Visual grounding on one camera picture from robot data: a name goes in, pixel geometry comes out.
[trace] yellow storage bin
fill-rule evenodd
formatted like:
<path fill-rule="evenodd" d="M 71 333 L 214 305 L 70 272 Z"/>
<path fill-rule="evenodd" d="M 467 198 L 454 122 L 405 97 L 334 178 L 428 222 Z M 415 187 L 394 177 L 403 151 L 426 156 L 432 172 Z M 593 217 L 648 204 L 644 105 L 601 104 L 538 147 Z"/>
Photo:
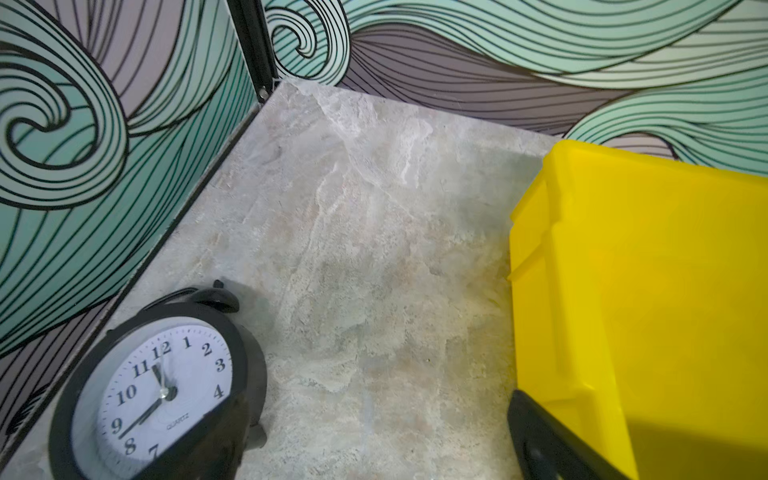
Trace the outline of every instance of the yellow storage bin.
<path fill-rule="evenodd" d="M 512 219 L 518 388 L 630 478 L 768 478 L 768 179 L 562 141 Z"/>

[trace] wall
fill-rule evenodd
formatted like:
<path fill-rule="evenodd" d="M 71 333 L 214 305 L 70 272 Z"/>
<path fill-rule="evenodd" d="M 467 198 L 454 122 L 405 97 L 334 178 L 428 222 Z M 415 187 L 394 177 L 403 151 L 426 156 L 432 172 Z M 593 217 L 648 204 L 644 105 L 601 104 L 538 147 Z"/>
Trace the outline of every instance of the wall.
<path fill-rule="evenodd" d="M 768 2 L 267 0 L 280 74 L 768 174 Z"/>
<path fill-rule="evenodd" d="M 222 0 L 0 0 L 0 445 L 256 100 Z"/>

